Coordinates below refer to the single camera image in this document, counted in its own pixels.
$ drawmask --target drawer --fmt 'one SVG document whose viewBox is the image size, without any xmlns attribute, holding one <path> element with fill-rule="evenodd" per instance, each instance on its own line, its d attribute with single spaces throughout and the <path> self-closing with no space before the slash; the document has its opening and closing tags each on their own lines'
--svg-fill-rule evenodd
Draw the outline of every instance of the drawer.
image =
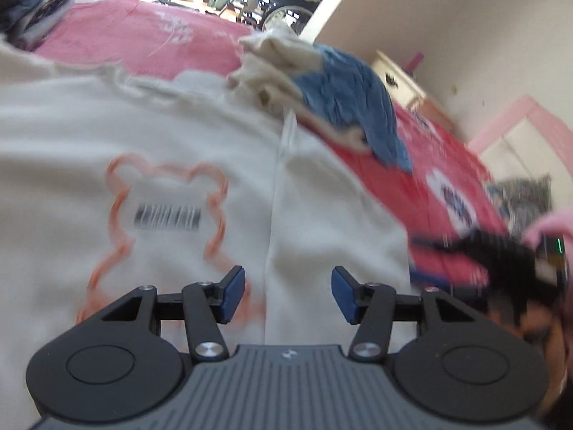
<svg viewBox="0 0 573 430">
<path fill-rule="evenodd" d="M 403 108 L 409 108 L 425 97 L 414 80 L 391 60 L 379 57 L 373 63 L 372 69 L 380 77 L 392 99 Z"/>
</svg>

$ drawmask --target black circular pad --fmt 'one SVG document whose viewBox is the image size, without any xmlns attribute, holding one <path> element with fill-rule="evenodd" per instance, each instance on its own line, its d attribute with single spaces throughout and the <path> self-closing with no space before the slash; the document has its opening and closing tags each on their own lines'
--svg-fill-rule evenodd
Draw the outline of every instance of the black circular pad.
<svg viewBox="0 0 573 430">
<path fill-rule="evenodd" d="M 489 385 L 509 372 L 509 362 L 503 354 L 481 346 L 451 349 L 443 355 L 442 366 L 453 378 L 470 385 Z"/>
<path fill-rule="evenodd" d="M 88 385 L 104 385 L 125 377 L 135 366 L 135 357 L 117 346 L 92 346 L 68 360 L 68 372 Z"/>
<path fill-rule="evenodd" d="M 548 385 L 543 357 L 482 320 L 442 323 L 398 353 L 400 387 L 435 414 L 491 423 L 531 412 Z"/>
<path fill-rule="evenodd" d="M 183 379 L 180 354 L 130 322 L 89 322 L 44 346 L 26 380 L 41 414 L 74 422 L 133 418 L 167 399 Z"/>
</svg>

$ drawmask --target white cloth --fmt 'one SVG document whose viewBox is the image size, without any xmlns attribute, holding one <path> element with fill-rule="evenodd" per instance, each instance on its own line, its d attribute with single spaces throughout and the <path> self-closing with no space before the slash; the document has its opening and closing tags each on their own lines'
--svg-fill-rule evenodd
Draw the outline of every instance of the white cloth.
<svg viewBox="0 0 573 430">
<path fill-rule="evenodd" d="M 226 338 L 241 343 L 349 344 L 332 298 L 332 268 L 408 293 L 406 232 L 292 115 L 282 122 L 234 94 L 183 93 L 128 77 L 117 66 L 64 67 L 0 43 L 0 428 L 22 430 L 37 414 L 25 367 L 42 345 L 73 326 L 94 266 L 111 250 L 110 162 L 137 153 L 151 164 L 199 162 L 228 177 L 223 250 L 245 267 L 266 322 Z M 222 274 L 203 260 L 214 222 L 206 178 L 189 184 L 143 178 L 121 208 L 136 238 L 131 256 L 104 279 L 111 297 L 141 284 L 160 292 Z M 196 231 L 141 229 L 141 204 L 202 208 Z M 395 347 L 411 338 L 400 331 Z"/>
<path fill-rule="evenodd" d="M 239 42 L 244 54 L 241 67 L 227 77 L 231 88 L 250 90 L 259 105 L 274 116 L 282 117 L 285 111 L 293 110 L 299 123 L 324 139 L 354 152 L 371 153 L 360 126 L 334 127 L 307 108 L 303 93 L 292 81 L 291 76 L 322 70 L 322 54 L 312 44 L 299 39 L 285 25 L 242 37 Z"/>
</svg>

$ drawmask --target white wall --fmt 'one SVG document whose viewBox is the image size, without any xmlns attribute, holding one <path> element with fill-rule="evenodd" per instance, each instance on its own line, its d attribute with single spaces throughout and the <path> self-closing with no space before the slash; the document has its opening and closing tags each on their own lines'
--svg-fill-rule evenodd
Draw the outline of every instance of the white wall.
<svg viewBox="0 0 573 430">
<path fill-rule="evenodd" d="M 418 80 L 461 138 L 523 94 L 573 129 L 573 0 L 469 0 L 422 51 Z"/>
<path fill-rule="evenodd" d="M 368 62 L 380 49 L 403 63 L 464 1 L 324 0 L 303 38 L 332 45 Z"/>
</svg>

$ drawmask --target pink blanket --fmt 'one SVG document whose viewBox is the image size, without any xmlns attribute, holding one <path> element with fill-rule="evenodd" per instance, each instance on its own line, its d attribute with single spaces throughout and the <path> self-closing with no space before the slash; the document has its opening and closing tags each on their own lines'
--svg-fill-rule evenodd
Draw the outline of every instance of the pink blanket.
<svg viewBox="0 0 573 430">
<path fill-rule="evenodd" d="M 226 75 L 239 68 L 237 39 L 245 25 L 136 0 L 76 4 L 37 53 L 68 63 L 121 62 L 133 74 L 173 79 L 196 69 Z M 409 233 L 463 232 L 472 225 L 504 231 L 482 181 L 487 170 L 447 132 L 396 107 L 399 133 L 414 164 L 413 175 L 383 167 L 332 145 L 366 188 L 402 221 Z M 483 269 L 461 257 L 411 248 L 414 263 L 457 284 L 483 283 Z"/>
</svg>

